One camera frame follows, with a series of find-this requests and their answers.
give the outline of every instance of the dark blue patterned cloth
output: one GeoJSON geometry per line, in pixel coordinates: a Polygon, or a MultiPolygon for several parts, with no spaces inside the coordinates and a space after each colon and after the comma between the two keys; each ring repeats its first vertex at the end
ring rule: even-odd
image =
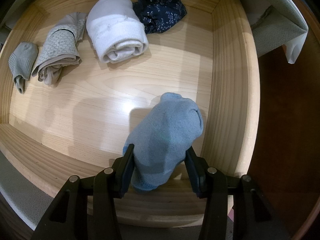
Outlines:
{"type": "Polygon", "coordinates": [[[163,33],[187,14],[181,0],[138,0],[133,3],[133,10],[146,34],[163,33]]]}

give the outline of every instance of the sock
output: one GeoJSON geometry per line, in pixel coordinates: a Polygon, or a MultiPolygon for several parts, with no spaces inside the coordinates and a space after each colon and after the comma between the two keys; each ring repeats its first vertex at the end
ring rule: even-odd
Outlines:
{"type": "Polygon", "coordinates": [[[187,14],[181,0],[138,0],[133,10],[144,24],[145,33],[163,33],[187,14]]]}
{"type": "Polygon", "coordinates": [[[32,76],[46,85],[55,84],[62,67],[81,62],[77,43],[82,40],[87,14],[73,12],[63,17],[48,33],[32,76]]]}
{"type": "Polygon", "coordinates": [[[9,57],[9,67],[13,82],[22,94],[25,91],[25,81],[29,80],[32,66],[38,55],[38,47],[32,42],[21,42],[9,57]]]}
{"type": "Polygon", "coordinates": [[[179,94],[164,93],[160,103],[132,130],[124,144],[123,154],[130,143],[134,144],[133,188],[145,192],[166,183],[202,131],[203,120],[197,104],[179,94]]]}
{"type": "Polygon", "coordinates": [[[130,0],[99,0],[88,15],[87,31],[104,63],[138,56],[149,46],[130,0]]]}

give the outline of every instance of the white cloth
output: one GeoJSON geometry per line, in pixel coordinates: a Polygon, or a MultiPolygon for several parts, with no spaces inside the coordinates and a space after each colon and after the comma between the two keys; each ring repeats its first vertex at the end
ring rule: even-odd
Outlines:
{"type": "Polygon", "coordinates": [[[130,0],[99,0],[88,15],[87,31],[100,61],[105,63],[138,56],[149,45],[130,0]]]}

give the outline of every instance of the gray sock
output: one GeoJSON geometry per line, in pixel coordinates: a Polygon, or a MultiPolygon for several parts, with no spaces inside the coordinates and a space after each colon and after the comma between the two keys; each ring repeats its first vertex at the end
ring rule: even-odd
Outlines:
{"type": "Polygon", "coordinates": [[[32,66],[38,55],[38,47],[32,42],[21,42],[9,57],[9,67],[18,91],[24,93],[25,81],[29,80],[32,66]]]}

